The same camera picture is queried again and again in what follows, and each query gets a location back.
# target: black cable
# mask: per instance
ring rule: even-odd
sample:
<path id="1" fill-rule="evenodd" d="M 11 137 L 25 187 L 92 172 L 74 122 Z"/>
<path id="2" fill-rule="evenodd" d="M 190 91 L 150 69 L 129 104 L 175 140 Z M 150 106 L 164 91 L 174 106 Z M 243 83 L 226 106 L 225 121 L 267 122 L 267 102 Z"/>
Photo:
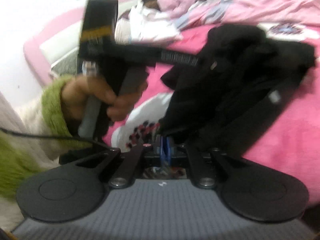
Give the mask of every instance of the black cable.
<path id="1" fill-rule="evenodd" d="M 33 139 L 52 139 L 52 140 L 71 140 L 71 141 L 80 141 L 80 142 L 88 142 L 92 144 L 99 145 L 101 147 L 104 147 L 106 149 L 110 149 L 110 147 L 104 143 L 97 142 L 95 140 L 89 139 L 89 138 L 81 138 L 81 137 L 71 137 L 71 136 L 59 136 L 59 135 L 37 135 L 37 134 L 28 134 L 28 133 L 20 133 L 20 132 L 15 132 L 12 130 L 8 130 L 5 128 L 0 127 L 0 131 L 9 134 L 12 136 L 17 136 L 17 137 L 25 137 L 25 138 L 33 138 Z"/>

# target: gray ribbed surface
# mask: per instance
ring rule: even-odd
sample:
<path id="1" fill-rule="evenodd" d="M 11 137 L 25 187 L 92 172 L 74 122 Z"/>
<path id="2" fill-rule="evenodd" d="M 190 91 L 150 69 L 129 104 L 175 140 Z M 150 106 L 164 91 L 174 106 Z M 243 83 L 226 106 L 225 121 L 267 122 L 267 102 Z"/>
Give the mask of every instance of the gray ribbed surface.
<path id="1" fill-rule="evenodd" d="M 221 204 L 214 191 L 189 180 L 137 180 L 113 190 L 94 213 L 65 224 L 26 220 L 14 234 L 21 240 L 307 240 L 300 221 L 263 225 L 245 220 Z"/>

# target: pink bed frame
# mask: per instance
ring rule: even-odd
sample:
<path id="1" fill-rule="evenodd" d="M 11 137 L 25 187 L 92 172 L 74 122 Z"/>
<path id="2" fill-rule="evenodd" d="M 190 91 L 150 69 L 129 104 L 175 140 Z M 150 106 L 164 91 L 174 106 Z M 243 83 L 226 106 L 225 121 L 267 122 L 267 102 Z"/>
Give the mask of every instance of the pink bed frame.
<path id="1" fill-rule="evenodd" d="M 39 34 L 24 44 L 25 59 L 41 86 L 48 85 L 52 79 L 49 76 L 51 64 L 42 54 L 40 45 L 70 25 L 79 22 L 83 18 L 83 14 L 84 7 L 80 7 L 59 15 L 50 21 Z"/>

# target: blue component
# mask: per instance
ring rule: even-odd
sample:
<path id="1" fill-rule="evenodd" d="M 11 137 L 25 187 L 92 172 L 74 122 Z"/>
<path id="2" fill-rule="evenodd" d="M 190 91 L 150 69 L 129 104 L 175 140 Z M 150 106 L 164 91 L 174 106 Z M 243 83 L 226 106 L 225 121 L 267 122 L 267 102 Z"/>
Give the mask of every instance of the blue component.
<path id="1" fill-rule="evenodd" d="M 170 140 L 169 138 L 167 139 L 167 162 L 168 165 L 171 166 L 171 145 L 170 145 Z"/>
<path id="2" fill-rule="evenodd" d="M 161 166 L 164 166 L 166 161 L 166 154 L 164 151 L 164 138 L 162 136 L 160 140 L 160 161 L 161 161 Z"/>

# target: yellow stripe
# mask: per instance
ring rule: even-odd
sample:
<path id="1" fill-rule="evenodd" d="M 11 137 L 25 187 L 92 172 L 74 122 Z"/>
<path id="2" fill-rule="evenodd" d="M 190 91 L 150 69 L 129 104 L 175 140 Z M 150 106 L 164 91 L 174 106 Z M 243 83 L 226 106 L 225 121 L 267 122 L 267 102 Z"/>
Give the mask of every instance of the yellow stripe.
<path id="1" fill-rule="evenodd" d="M 13 234 L 6 232 L 7 236 L 12 239 L 12 240 L 18 240 L 18 238 L 16 238 Z"/>
<path id="2" fill-rule="evenodd" d="M 110 36 L 112 35 L 112 28 L 111 26 L 103 26 L 97 29 L 91 29 L 87 31 L 83 31 L 81 33 L 80 41 L 87 41 L 94 38 L 99 38 L 103 36 Z"/>

